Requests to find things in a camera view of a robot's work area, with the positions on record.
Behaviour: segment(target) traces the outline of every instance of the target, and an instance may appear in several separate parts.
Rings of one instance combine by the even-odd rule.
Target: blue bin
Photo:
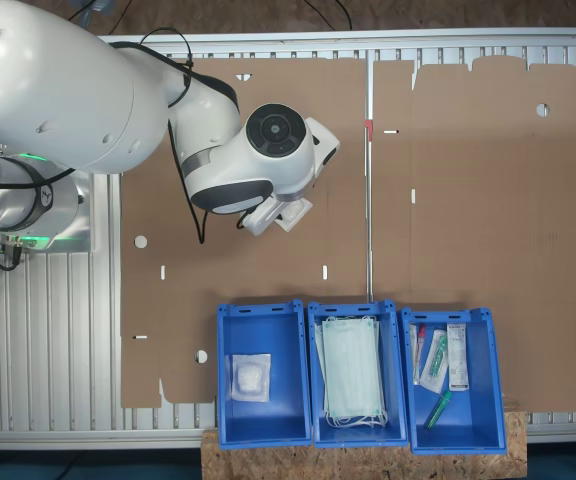
[[[324,380],[317,356],[315,325],[330,316],[373,315],[379,322],[379,359],[388,423],[385,427],[334,428],[326,422]],[[310,331],[310,381],[315,447],[376,447],[408,444],[406,406],[399,353],[395,304],[391,300],[359,305],[308,305]]]
[[[399,312],[403,333],[404,369],[410,447],[416,455],[505,454],[506,426],[497,362],[497,346],[492,315],[487,308],[459,312]],[[426,325],[426,341],[421,352],[425,365],[435,329],[446,330],[449,323],[466,324],[466,348],[470,389],[452,392],[452,399],[437,424],[426,430],[424,423],[440,398],[421,385],[413,384],[410,324]],[[442,393],[448,390],[448,377]]]
[[[230,450],[310,445],[302,302],[220,305],[217,330],[219,446]],[[232,355],[263,353],[271,355],[270,401],[232,400]]]

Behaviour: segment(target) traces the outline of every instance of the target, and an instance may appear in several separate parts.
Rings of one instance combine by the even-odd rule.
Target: face mask
[[[328,423],[335,427],[385,425],[379,322],[374,317],[329,317],[321,324],[320,339],[317,329],[315,333]]]

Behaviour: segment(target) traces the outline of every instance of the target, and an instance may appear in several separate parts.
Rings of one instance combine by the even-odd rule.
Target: cable
[[[115,29],[119,26],[119,24],[121,23],[121,20],[124,18],[124,15],[126,15],[126,12],[128,11],[128,7],[130,7],[131,3],[132,3],[132,0],[128,0],[128,3],[126,4],[126,8],[124,8],[124,11],[121,12],[119,20],[117,20],[117,23],[115,23],[115,26],[112,27],[112,30],[108,33],[108,35],[112,35],[112,33],[115,31]]]
[[[333,30],[337,30],[335,27],[330,25],[330,22],[328,20],[326,20],[326,17],[324,17],[323,13],[321,13],[319,10],[317,10],[312,3],[310,3],[308,0],[304,0],[304,2],[306,2],[310,8],[312,8],[315,12],[317,12],[319,14],[319,16],[323,19],[323,21],[326,22],[326,25],[328,25]]]
[[[335,0],[335,2],[337,2],[337,5],[339,5],[346,14],[346,18],[348,19],[348,26],[350,27],[350,30],[352,30],[352,20],[350,19],[350,14],[348,13],[348,10],[346,10],[346,7],[344,7],[344,5],[339,0]]]
[[[139,45],[143,45],[144,40],[146,40],[150,35],[152,35],[153,33],[156,33],[156,32],[173,32],[173,33],[176,33],[181,38],[183,38],[184,42],[186,42],[186,48],[188,49],[188,60],[186,61],[185,65],[186,65],[186,67],[188,67],[189,72],[188,72],[188,75],[186,75],[184,77],[184,85],[186,86],[186,89],[183,92],[181,92],[179,97],[177,97],[177,100],[175,100],[170,105],[168,105],[168,108],[172,108],[175,105],[177,105],[181,101],[182,98],[184,98],[186,96],[186,93],[188,93],[188,90],[190,89],[190,82],[192,81],[191,73],[192,73],[192,67],[194,65],[194,63],[192,61],[192,50],[190,49],[190,44],[188,43],[188,40],[186,40],[186,37],[184,37],[183,33],[181,33],[179,30],[177,30],[176,28],[173,28],[173,27],[155,28],[152,32],[149,32],[146,35],[144,35],[144,37],[139,42]]]
[[[21,263],[21,246],[15,245],[12,247],[12,265],[7,267],[0,263],[0,270],[3,270],[4,272],[12,272],[19,266],[19,263]]]
[[[63,480],[64,478],[66,478],[66,475],[68,475],[68,473],[70,473],[70,470],[72,470],[72,467],[75,466],[75,463],[77,463],[77,461],[81,458],[81,456],[84,454],[84,452],[79,452],[77,455],[75,455],[75,457],[70,460],[70,462],[68,463],[68,465],[66,465],[66,468],[64,468],[64,470],[57,475],[54,480]]]
[[[86,5],[84,5],[83,7],[81,7],[79,10],[77,10],[75,13],[73,13],[70,17],[68,17],[68,21],[70,22],[73,18],[75,18],[77,15],[79,15],[81,12],[83,12],[84,10],[86,10],[87,8],[91,7],[93,3],[95,3],[96,0],[91,0],[90,2],[88,2]]]
[[[192,220],[195,222],[195,229],[197,230],[197,238],[199,239],[199,244],[203,245],[206,241],[206,219],[208,218],[208,210],[204,210],[204,219],[201,222],[201,228],[199,228],[199,219],[195,213],[195,208],[192,206],[190,197],[188,196],[188,189],[186,188],[186,181],[184,180],[184,174],[181,171],[181,165],[179,164],[179,157],[177,157],[177,146],[175,145],[175,137],[172,132],[172,125],[170,121],[168,122],[168,135],[170,136],[170,146],[172,147],[172,156],[175,159],[175,166],[177,167],[177,173],[179,174],[179,179],[181,180],[181,186],[184,187],[184,195],[186,196],[186,202],[188,203],[188,208],[192,214]]]
[[[249,211],[244,212],[244,214],[239,217],[239,220],[237,220],[237,230],[243,230],[244,227],[244,219],[250,214]]]
[[[74,172],[74,168],[69,168],[68,170],[64,170],[59,175],[55,175],[54,177],[46,178],[41,182],[37,183],[0,183],[0,190],[26,190],[28,188],[41,188],[45,187],[46,185],[50,185],[51,183],[58,182],[62,178],[66,178],[72,172]]]

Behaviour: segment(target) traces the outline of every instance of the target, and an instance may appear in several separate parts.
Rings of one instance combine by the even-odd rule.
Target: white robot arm
[[[150,156],[168,125],[192,203],[245,212],[243,226],[255,235],[282,212],[291,212],[292,223],[278,221],[286,230],[301,218],[306,189],[339,148],[325,127],[283,105],[260,107],[242,128],[226,83],[0,0],[0,183],[36,185],[64,168],[125,172]],[[54,237],[72,221],[72,180],[44,187],[0,189],[0,241],[2,232]],[[51,199],[43,208],[42,195]]]

